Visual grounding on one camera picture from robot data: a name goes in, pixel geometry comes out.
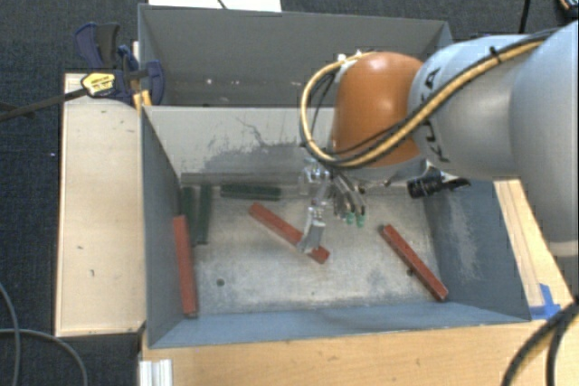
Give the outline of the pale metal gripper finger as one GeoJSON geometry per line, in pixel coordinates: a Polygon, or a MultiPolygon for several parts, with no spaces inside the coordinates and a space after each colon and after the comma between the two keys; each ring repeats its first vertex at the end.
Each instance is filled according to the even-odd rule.
{"type": "Polygon", "coordinates": [[[320,246],[325,228],[326,223],[323,217],[323,212],[319,209],[314,209],[310,225],[310,247],[312,249],[317,249],[320,246]]]}
{"type": "Polygon", "coordinates": [[[300,252],[311,252],[318,247],[318,235],[316,232],[315,209],[308,207],[307,218],[302,238],[296,245],[300,252]]]}

